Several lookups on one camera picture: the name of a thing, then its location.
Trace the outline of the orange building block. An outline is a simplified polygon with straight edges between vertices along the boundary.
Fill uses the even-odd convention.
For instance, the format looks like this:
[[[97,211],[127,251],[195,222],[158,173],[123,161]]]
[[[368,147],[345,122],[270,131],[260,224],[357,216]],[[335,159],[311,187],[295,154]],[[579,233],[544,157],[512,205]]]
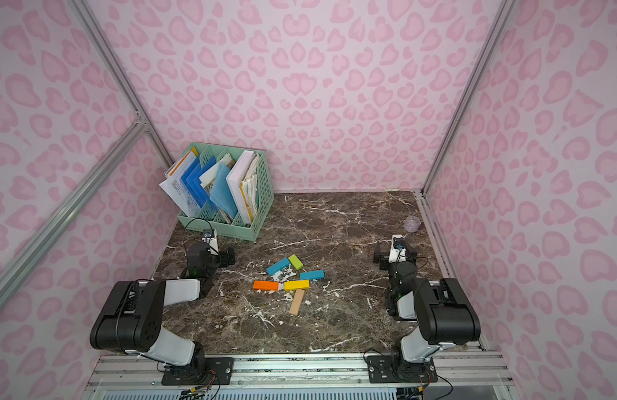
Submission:
[[[279,283],[269,281],[254,281],[253,289],[256,291],[274,292],[279,290]]]

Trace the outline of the teal block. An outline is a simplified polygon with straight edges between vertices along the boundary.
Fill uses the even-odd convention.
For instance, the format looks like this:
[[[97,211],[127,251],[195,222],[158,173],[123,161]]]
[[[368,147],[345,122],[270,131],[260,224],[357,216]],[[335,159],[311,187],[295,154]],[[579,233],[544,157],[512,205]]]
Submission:
[[[311,271],[300,273],[301,280],[319,280],[325,278],[325,272],[323,270]]]
[[[290,261],[288,260],[288,258],[284,258],[278,261],[278,263],[275,263],[274,265],[272,265],[271,267],[268,267],[266,272],[268,273],[268,275],[273,276],[276,273],[287,268],[289,265],[290,265]]]

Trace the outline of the green building block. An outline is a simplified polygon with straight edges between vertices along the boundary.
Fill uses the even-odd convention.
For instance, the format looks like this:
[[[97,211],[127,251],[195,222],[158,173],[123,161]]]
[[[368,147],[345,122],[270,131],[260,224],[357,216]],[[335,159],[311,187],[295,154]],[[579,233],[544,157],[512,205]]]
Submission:
[[[288,258],[288,265],[296,271],[299,271],[303,268],[303,263],[295,255],[292,255]]]

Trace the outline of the yellow building block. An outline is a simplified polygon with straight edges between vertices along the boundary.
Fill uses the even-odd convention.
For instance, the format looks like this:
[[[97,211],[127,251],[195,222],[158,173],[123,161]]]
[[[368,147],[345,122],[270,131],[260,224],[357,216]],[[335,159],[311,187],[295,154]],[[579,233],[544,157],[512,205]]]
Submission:
[[[283,289],[287,292],[295,290],[305,290],[310,288],[310,280],[295,280],[288,281],[283,285]]]

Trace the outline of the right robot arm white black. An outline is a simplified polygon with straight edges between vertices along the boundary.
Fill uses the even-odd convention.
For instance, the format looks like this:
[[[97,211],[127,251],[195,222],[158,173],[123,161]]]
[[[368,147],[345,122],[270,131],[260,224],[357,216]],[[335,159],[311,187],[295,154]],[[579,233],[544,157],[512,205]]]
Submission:
[[[392,238],[390,250],[375,247],[373,263],[388,273],[387,312],[396,321],[416,323],[393,350],[395,368],[425,366],[444,350],[480,338],[479,317],[459,281],[431,281],[419,275],[420,260],[403,236]]]

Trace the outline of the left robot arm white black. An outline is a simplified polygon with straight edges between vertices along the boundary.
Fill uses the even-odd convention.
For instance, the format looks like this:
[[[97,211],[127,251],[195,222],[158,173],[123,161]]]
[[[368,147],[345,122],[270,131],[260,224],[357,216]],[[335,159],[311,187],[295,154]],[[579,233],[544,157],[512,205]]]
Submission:
[[[235,252],[233,248],[218,250],[203,241],[193,244],[186,257],[180,278],[115,283],[91,329],[91,347],[135,354],[163,363],[169,370],[205,373],[202,345],[165,328],[163,312],[205,298],[217,271],[235,264]]]

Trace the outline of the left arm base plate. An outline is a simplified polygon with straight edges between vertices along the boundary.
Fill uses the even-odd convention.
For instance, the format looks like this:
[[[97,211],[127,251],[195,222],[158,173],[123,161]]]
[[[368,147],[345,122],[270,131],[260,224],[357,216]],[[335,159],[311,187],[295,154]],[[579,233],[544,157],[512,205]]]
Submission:
[[[205,358],[200,366],[166,366],[161,384],[163,386],[206,386],[209,383],[229,385],[233,374],[234,358]]]

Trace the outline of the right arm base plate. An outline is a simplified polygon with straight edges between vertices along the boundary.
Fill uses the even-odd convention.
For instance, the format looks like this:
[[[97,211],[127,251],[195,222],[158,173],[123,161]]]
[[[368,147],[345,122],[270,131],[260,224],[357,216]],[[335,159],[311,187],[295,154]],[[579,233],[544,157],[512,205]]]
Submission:
[[[413,383],[428,385],[438,382],[433,363],[409,363],[389,355],[364,355],[370,383]]]

